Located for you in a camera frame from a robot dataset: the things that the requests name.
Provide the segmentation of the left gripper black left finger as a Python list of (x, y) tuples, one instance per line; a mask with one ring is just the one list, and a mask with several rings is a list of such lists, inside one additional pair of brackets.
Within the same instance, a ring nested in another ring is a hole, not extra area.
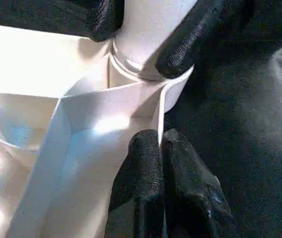
[(163, 164), (155, 130), (130, 140), (128, 154), (114, 179), (104, 236), (161, 238), (164, 227)]

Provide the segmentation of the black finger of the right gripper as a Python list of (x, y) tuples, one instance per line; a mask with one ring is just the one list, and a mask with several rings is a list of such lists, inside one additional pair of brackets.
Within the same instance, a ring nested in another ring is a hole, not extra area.
[(157, 58), (155, 68), (165, 78), (181, 76), (199, 60), (204, 45), (223, 23), (227, 1), (198, 0), (175, 28)]
[(122, 26), (124, 4), (123, 0), (0, 0), (0, 25), (102, 42)]

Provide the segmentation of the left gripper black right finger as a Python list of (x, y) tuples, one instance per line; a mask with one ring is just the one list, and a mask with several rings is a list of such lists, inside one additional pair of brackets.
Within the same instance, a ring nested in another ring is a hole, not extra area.
[(175, 129), (162, 138), (170, 238), (236, 238), (238, 228), (217, 177)]

